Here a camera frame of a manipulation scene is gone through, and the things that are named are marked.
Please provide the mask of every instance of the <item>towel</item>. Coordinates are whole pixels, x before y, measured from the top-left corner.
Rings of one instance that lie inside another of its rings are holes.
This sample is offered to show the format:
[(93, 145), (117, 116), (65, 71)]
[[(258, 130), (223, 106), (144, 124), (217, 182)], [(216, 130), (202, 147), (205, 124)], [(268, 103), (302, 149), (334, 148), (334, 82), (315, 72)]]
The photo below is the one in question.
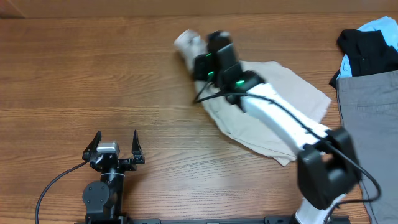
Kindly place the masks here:
[[(206, 53), (205, 41), (194, 31), (187, 30), (174, 44), (192, 73), (195, 57)], [(281, 97), (310, 119), (320, 122), (326, 114), (331, 102), (329, 97), (290, 69), (278, 62), (240, 62), (243, 70), (252, 70), (267, 80)], [(195, 81), (196, 91), (199, 92), (204, 85), (203, 81)], [(213, 95), (219, 90), (211, 86), (203, 91), (200, 98)], [(220, 131), (231, 139), (257, 153), (273, 157), (283, 166), (296, 160), (295, 153), (271, 129), (243, 113), (236, 105), (229, 104), (225, 98), (214, 98), (202, 104)]]

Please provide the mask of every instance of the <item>green light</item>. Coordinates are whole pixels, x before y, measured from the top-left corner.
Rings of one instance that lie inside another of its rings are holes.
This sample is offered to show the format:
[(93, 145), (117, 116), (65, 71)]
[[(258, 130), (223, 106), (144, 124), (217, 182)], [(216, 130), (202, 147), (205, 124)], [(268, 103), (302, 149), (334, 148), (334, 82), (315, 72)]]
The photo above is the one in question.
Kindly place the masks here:
[(244, 80), (239, 80), (235, 83), (235, 86), (241, 86), (241, 85), (243, 85), (243, 83), (244, 83)]

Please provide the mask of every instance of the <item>gray cloth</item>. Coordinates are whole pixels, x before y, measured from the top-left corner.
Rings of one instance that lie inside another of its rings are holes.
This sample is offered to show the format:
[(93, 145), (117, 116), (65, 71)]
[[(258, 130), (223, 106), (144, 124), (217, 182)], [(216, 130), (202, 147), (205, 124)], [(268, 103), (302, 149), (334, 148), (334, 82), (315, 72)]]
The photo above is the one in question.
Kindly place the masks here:
[[(365, 203), (371, 223), (398, 223), (398, 71), (338, 80), (341, 122), (359, 163), (380, 183), (382, 197)], [(364, 199), (376, 189), (363, 177)]]

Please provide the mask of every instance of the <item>folded cloth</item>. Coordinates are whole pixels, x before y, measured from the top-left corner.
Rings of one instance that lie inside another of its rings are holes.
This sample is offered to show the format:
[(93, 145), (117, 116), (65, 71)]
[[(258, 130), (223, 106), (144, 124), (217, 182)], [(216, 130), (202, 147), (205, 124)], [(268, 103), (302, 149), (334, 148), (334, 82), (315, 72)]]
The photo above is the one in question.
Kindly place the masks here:
[[(383, 38), (388, 46), (392, 46), (398, 50), (398, 25), (397, 22), (390, 17), (384, 16), (375, 21), (368, 22), (367, 24), (358, 28), (359, 31), (369, 32), (369, 31), (381, 31)], [(336, 80), (339, 78), (349, 78), (352, 77), (351, 65), (349, 63), (349, 58), (345, 54), (341, 62), (340, 70), (332, 78), (330, 85), (336, 88)]]
[[(175, 46), (180, 50), (185, 60), (193, 60), (196, 56), (184, 53), (188, 45), (194, 45), (192, 38), (198, 34), (191, 30), (184, 32), (176, 41)], [(244, 62), (241, 61), (243, 70), (255, 71), (278, 91), (278, 93), (292, 106), (316, 122), (321, 121), (330, 104), (330, 99), (314, 86), (296, 75), (288, 68), (277, 62)], [(195, 88), (199, 92), (205, 82), (196, 81)], [(200, 95), (200, 98), (213, 95), (220, 89), (209, 87)], [(265, 156), (273, 157), (283, 166), (296, 159), (290, 148), (265, 124), (256, 118), (243, 113), (236, 105), (229, 104), (225, 98), (214, 98), (204, 101), (204, 108), (217, 124), (222, 133), (242, 145)]]
[[(350, 133), (359, 163), (379, 182), (381, 198), (365, 203), (371, 223), (398, 223), (398, 71), (338, 80), (341, 122)], [(376, 195), (364, 177), (364, 199)]]

